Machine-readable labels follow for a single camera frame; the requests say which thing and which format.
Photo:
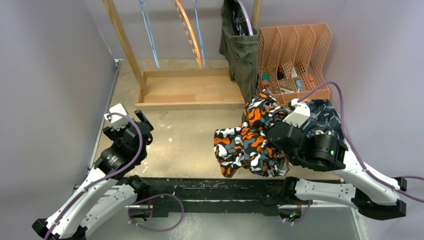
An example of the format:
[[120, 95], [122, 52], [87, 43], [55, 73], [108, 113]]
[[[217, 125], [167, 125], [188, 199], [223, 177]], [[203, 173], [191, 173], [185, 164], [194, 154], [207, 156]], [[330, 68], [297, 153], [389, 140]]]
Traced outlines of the orange hanger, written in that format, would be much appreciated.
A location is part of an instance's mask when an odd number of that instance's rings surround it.
[[182, 26], [184, 28], [184, 32], [187, 36], [188, 43], [190, 45], [191, 51], [194, 54], [195, 60], [200, 69], [204, 68], [204, 61], [202, 60], [202, 54], [200, 52], [198, 41], [196, 39], [193, 27], [191, 25], [190, 19], [181, 3], [180, 0], [173, 0], [174, 5], [176, 7], [177, 14], [181, 20]]

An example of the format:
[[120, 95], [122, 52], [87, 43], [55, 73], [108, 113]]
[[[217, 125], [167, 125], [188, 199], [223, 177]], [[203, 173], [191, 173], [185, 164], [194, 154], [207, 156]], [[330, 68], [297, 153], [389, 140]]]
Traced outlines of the dark shark print shorts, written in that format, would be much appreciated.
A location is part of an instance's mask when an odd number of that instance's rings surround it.
[[328, 99], [313, 99], [306, 102], [310, 116], [300, 130], [308, 137], [326, 134], [339, 141], [344, 140], [342, 122], [335, 107]]

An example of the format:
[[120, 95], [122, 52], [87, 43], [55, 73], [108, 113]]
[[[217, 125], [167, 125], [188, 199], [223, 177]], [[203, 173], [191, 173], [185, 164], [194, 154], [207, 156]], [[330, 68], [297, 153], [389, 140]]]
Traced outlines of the orange camouflage shorts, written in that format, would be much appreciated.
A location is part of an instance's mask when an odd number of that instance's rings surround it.
[[253, 96], [243, 108], [239, 126], [214, 131], [213, 151], [220, 173], [231, 178], [243, 168], [262, 177], [285, 176], [290, 170], [289, 160], [269, 141], [266, 132], [288, 114], [268, 91]]

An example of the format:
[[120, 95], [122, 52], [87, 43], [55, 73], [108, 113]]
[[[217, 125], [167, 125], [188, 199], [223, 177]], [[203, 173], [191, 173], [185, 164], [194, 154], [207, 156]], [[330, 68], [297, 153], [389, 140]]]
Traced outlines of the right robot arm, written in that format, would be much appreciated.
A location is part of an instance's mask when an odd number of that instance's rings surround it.
[[361, 165], [352, 149], [336, 137], [328, 134], [308, 137], [285, 122], [274, 125], [265, 135], [294, 166], [327, 172], [345, 181], [328, 183], [287, 177], [280, 191], [284, 202], [324, 201], [350, 207], [380, 221], [406, 216], [407, 204], [398, 193], [407, 189], [406, 179], [388, 177], [367, 164]]

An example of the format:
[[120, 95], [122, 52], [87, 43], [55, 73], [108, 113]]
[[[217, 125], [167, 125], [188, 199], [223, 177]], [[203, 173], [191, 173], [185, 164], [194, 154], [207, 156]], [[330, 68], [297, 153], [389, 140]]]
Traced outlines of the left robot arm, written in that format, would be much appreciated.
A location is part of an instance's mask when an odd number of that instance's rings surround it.
[[101, 152], [83, 183], [55, 213], [32, 224], [40, 238], [86, 240], [120, 209], [148, 201], [148, 184], [138, 175], [130, 176], [110, 196], [104, 197], [148, 155], [154, 127], [140, 109], [134, 113], [137, 119], [131, 118], [123, 105], [118, 104], [105, 114], [111, 126], [102, 131], [112, 145]]

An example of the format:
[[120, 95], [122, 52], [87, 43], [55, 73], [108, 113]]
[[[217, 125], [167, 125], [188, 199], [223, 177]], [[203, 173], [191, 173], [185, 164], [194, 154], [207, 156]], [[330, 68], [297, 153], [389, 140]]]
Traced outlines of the light blue wire hanger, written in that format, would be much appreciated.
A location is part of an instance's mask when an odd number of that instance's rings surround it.
[[146, 32], [147, 32], [147, 35], [148, 35], [150, 47], [151, 47], [151, 50], [152, 50], [153, 59], [155, 61], [157, 69], [160, 70], [161, 67], [160, 67], [160, 63], [159, 63], [159, 59], [158, 59], [158, 55], [157, 55], [157, 50], [156, 50], [156, 46], [155, 46], [155, 41], [154, 41], [154, 36], [153, 36], [153, 32], [152, 32], [152, 26], [151, 26], [151, 22], [150, 22], [150, 18], [149, 18], [149, 12], [148, 12], [148, 8], [147, 8], [147, 5], [146, 5], [146, 1], [145, 0], [138, 0], [138, 2], [139, 2], [140, 9], [141, 9], [141, 14], [142, 14], [142, 17], [143, 17], [145, 29], [146, 29]]

